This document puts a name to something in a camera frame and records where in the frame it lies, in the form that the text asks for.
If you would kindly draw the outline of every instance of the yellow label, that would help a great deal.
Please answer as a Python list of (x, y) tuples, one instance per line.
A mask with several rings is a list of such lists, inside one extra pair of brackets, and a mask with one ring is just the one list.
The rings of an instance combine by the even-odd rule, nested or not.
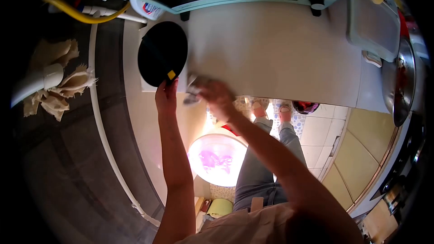
[(167, 76), (169, 77), (170, 80), (172, 80), (176, 76), (176, 74), (172, 70), (172, 71), (170, 71), (170, 72), (167, 73)]

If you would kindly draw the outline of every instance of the jeans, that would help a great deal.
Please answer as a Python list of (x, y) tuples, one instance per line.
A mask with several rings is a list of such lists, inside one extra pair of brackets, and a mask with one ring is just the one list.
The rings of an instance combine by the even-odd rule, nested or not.
[[(254, 123), (265, 132), (270, 133), (273, 120), (259, 117)], [(279, 137), (280, 142), (307, 167), (300, 141), (290, 122), (281, 123)], [(248, 147), (236, 183), (234, 211), (249, 208), (253, 197), (263, 197), (264, 207), (288, 202), (279, 180), (274, 182), (273, 173), (257, 159), (253, 150)]]

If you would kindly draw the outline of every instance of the yellow hose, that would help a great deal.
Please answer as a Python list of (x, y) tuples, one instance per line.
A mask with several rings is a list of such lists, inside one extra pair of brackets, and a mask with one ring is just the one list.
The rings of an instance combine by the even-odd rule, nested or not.
[(71, 16), (72, 18), (77, 19), (78, 21), (86, 23), (86, 24), (100, 24), (100, 23), (104, 23), (104, 22), (108, 22), (110, 20), (113, 20), (116, 17), (118, 17), (120, 14), (124, 13), (127, 10), (127, 8), (130, 6), (130, 2), (128, 2), (118, 12), (113, 13), (112, 15), (109, 15), (109, 16), (102, 16), (102, 17), (96, 18), (96, 17), (92, 17), (90, 15), (86, 15), (86, 14), (79, 12), (78, 10), (76, 10), (75, 8), (73, 8), (71, 5), (69, 5), (68, 3), (66, 3), (63, 0), (42, 0), (42, 1), (55, 6), (59, 10), (68, 14), (69, 16)]

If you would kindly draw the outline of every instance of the person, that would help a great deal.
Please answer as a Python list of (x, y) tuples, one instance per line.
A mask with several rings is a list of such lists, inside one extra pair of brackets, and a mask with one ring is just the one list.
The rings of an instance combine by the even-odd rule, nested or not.
[(234, 211), (195, 234), (193, 177), (176, 119), (177, 84), (177, 80), (171, 85), (163, 82), (155, 94), (167, 200), (153, 243), (363, 243), (350, 216), (308, 171), (290, 124), (290, 109), (279, 111), (279, 142), (269, 135), (272, 121), (261, 104), (253, 104), (257, 118), (250, 122), (235, 109), (231, 91), (219, 81), (198, 85), (200, 97), (249, 146), (236, 185)]

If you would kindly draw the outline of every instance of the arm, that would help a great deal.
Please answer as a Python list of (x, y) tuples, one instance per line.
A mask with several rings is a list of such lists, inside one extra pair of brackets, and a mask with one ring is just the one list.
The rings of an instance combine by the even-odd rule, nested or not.
[(166, 82), (163, 82), (155, 94), (167, 184), (166, 209), (155, 235), (155, 244), (172, 244), (194, 234), (196, 228), (193, 176), (175, 113), (177, 84), (176, 80), (166, 87)]
[(225, 84), (214, 81), (201, 89), (201, 96), (209, 102), (217, 118), (239, 133), (258, 159), (277, 176), (294, 210), (322, 221), (337, 238), (348, 243), (362, 241), (350, 216), (290, 150), (236, 111)]

